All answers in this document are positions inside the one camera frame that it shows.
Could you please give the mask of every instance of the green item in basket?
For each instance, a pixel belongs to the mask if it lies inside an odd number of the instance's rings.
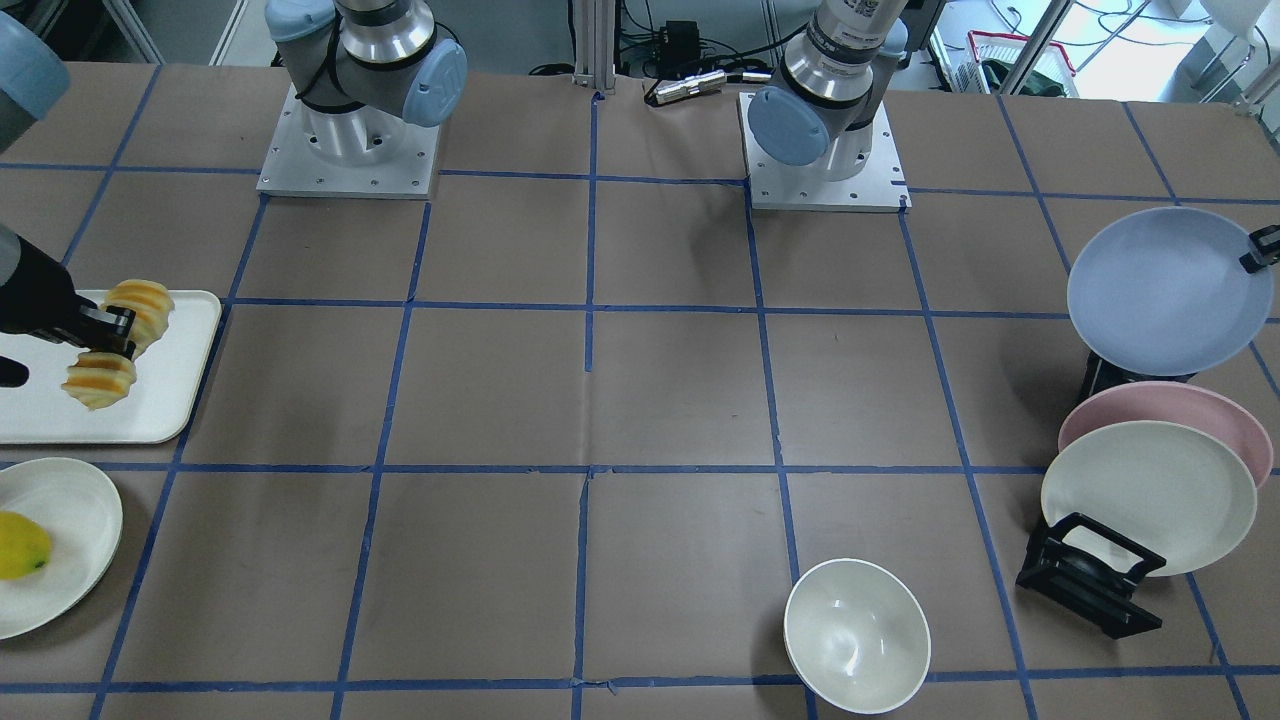
[[[1004,60],[982,61],[982,73],[987,76],[987,85],[991,86],[992,92],[1000,90],[1000,86],[1005,83],[1005,78],[1009,77],[1009,70],[1011,69],[1014,69],[1014,64]],[[1027,82],[1023,83],[1023,90],[1019,95],[1066,97],[1066,87],[1043,73],[1032,70],[1032,74],[1027,76]]]

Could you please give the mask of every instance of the metal mounting plate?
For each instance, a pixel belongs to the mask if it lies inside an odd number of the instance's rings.
[[[888,114],[876,111],[876,145],[860,173],[844,181],[826,181],[808,167],[778,163],[751,135],[746,109],[754,92],[737,96],[739,123],[751,179],[751,206],[758,210],[827,210],[837,213],[897,213],[911,206],[902,164],[888,127]]]
[[[291,86],[257,178],[259,192],[283,197],[430,199],[440,128],[406,124],[402,145],[389,161],[338,165],[308,146],[298,111],[301,102],[293,95]]]

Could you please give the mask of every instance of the light blue plate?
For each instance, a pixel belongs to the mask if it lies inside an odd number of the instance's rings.
[[[1108,363],[1146,375],[1207,370],[1262,329],[1275,284],[1248,274],[1240,225],[1193,208],[1134,213],[1102,229],[1066,284],[1076,332]]]

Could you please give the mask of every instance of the yellow lemon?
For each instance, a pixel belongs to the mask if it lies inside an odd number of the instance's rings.
[[[49,562],[54,543],[27,516],[0,510],[0,580],[29,575]]]

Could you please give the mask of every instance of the pink plate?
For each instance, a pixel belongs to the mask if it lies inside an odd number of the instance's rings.
[[[1098,428],[1129,420],[1164,420],[1196,428],[1230,447],[1248,466],[1253,484],[1271,475],[1271,436],[1248,410],[1221,395],[1187,383],[1147,380],[1105,389],[1062,423],[1057,450]]]

